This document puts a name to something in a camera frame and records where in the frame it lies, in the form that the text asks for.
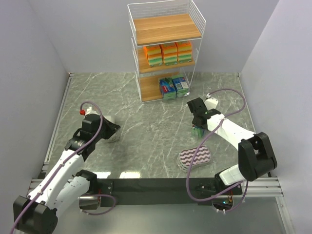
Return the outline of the blue green sponge pack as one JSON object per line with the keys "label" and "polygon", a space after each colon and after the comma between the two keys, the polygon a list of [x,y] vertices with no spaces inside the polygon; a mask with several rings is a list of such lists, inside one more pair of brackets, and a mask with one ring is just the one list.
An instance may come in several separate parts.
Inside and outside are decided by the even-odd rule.
{"label": "blue green sponge pack", "polygon": [[170,77],[159,80],[159,88],[163,100],[171,100],[176,98],[176,89],[173,80]]}
{"label": "blue green sponge pack", "polygon": [[182,75],[172,76],[172,82],[176,90],[176,97],[181,98],[189,93],[189,85],[185,77]]}

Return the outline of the orange sponge pack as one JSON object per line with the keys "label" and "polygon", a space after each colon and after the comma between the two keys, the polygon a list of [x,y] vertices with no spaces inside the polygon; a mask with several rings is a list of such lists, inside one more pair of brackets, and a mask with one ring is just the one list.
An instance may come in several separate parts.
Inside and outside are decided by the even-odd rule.
{"label": "orange sponge pack", "polygon": [[150,67],[161,66],[163,64],[160,45],[144,46],[143,50]]}
{"label": "orange sponge pack", "polygon": [[165,66],[177,64],[177,46],[174,42],[160,45],[162,60]]}
{"label": "orange sponge pack", "polygon": [[192,61],[192,44],[189,40],[176,42],[178,63]]}

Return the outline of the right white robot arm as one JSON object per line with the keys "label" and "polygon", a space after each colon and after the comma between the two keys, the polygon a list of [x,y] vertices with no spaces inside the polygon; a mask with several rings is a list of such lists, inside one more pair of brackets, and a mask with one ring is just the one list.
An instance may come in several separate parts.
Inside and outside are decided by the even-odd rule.
{"label": "right white robot arm", "polygon": [[219,192],[237,182],[254,181],[277,167],[273,147],[266,133],[246,130],[220,111],[207,109],[208,100],[198,97],[187,104],[194,116],[192,124],[217,134],[238,151],[238,163],[214,177],[214,185]]}

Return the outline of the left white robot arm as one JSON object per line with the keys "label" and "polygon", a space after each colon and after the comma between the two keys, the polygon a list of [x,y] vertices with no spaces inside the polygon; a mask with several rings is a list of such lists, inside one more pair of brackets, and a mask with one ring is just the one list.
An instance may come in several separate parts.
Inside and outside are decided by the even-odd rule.
{"label": "left white robot arm", "polygon": [[18,196],[14,201],[14,225],[10,232],[51,234],[60,216],[78,197],[94,196],[100,202],[103,194],[97,175],[78,168],[95,150],[97,142],[110,139],[119,129],[112,118],[86,114],[50,173],[26,197]]}

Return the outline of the purple wavy sponge pack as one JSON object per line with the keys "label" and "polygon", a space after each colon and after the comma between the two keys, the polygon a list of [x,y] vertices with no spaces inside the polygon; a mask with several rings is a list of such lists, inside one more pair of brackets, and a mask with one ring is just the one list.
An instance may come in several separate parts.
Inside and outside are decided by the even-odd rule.
{"label": "purple wavy sponge pack", "polygon": [[[177,155],[176,162],[177,162],[178,167],[182,171],[185,171],[185,172],[188,171],[195,151],[196,151],[196,147],[188,149],[188,150],[183,150]],[[211,160],[210,150],[206,146],[201,146],[198,149],[198,152],[194,158],[191,169],[208,164],[210,160]]]}

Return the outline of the black front base bar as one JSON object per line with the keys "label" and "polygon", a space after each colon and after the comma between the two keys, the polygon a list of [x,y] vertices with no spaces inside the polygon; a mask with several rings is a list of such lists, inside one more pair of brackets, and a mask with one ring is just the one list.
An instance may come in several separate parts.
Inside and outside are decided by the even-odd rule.
{"label": "black front base bar", "polygon": [[[98,179],[102,194],[112,195],[117,205],[192,204],[185,178],[117,178]],[[197,199],[211,197],[225,186],[217,178],[190,178],[189,189]]]}

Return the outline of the aluminium frame rail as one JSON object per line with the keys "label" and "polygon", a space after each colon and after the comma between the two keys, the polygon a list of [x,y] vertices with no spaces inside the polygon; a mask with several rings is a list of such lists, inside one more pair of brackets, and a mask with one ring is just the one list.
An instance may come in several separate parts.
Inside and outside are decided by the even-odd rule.
{"label": "aluminium frame rail", "polygon": [[[170,101],[142,103],[133,73],[74,73],[62,101],[56,132],[45,159],[49,171],[65,143],[81,125],[78,115],[85,100],[114,115],[120,139],[100,141],[83,168],[103,178],[181,178],[177,165],[182,150],[200,143],[191,130],[187,102],[217,90],[218,109],[232,112],[242,105],[236,73],[195,73],[190,95]],[[292,232],[284,196],[276,177],[251,182],[243,203],[224,214],[197,204],[119,205],[101,216],[79,211],[75,201],[61,216],[57,234],[288,234]]]}

